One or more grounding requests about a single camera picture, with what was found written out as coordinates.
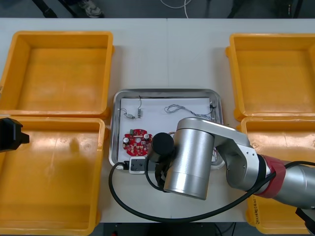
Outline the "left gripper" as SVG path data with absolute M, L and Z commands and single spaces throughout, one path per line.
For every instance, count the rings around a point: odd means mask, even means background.
M 20 144 L 28 144 L 30 137 L 22 133 L 23 125 L 11 118 L 0 119 L 0 151 L 16 150 Z

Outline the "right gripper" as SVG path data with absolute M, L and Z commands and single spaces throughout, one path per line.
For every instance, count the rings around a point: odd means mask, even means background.
M 158 187 L 164 187 L 166 177 L 167 177 L 167 172 L 170 168 L 171 163 L 172 163 L 171 160 L 165 160 L 163 162 L 157 163 L 156 169 L 155 169 L 155 178 L 156 178 Z

